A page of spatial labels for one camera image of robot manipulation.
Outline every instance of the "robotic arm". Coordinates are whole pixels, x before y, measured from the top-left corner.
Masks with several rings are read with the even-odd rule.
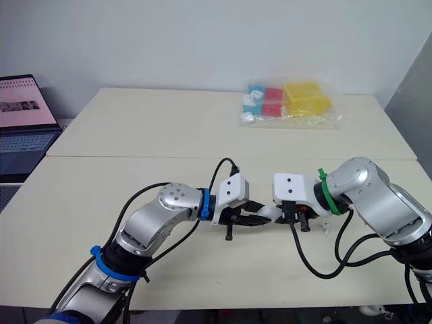
[[[166,184],[149,204],[139,208],[104,250],[95,246],[95,260],[61,300],[57,313],[37,324],[114,323],[124,307],[126,292],[141,277],[153,254],[182,221],[209,220],[232,226],[269,222],[300,222],[303,232],[309,219],[340,215],[354,205],[359,216],[419,278],[430,301],[432,287],[432,215],[405,190],[389,182],[371,160],[357,157],[320,181],[304,175],[277,173],[273,178],[276,207],[249,201],[249,185],[238,168],[223,181],[217,196],[208,189]],[[242,211],[252,215],[241,215]]]
[[[391,247],[395,259],[409,265],[431,304],[432,215],[407,191],[392,184],[371,160],[349,159],[320,181],[304,175],[277,173],[273,200],[281,204],[287,223],[297,220],[308,231],[308,219],[341,215],[353,205],[360,218]]]

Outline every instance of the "yellow block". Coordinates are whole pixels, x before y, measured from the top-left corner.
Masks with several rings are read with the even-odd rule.
[[[321,115],[331,107],[330,98],[316,82],[284,83],[283,93],[287,113],[293,117]]]

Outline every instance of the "gray wall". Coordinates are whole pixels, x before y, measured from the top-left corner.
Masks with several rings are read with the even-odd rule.
[[[385,110],[432,178],[432,34]]]

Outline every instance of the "plastic bag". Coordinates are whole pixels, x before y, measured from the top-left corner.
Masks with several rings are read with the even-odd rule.
[[[340,94],[316,80],[266,78],[247,82],[240,125],[259,128],[337,129]]]

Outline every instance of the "green ring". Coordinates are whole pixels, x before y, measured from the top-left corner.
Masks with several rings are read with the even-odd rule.
[[[319,178],[321,179],[321,189],[323,190],[325,200],[330,206],[331,212],[335,215],[342,215],[342,213],[336,207],[333,197],[330,195],[329,188],[327,187],[327,174],[323,171],[323,169],[318,169],[318,172]]]

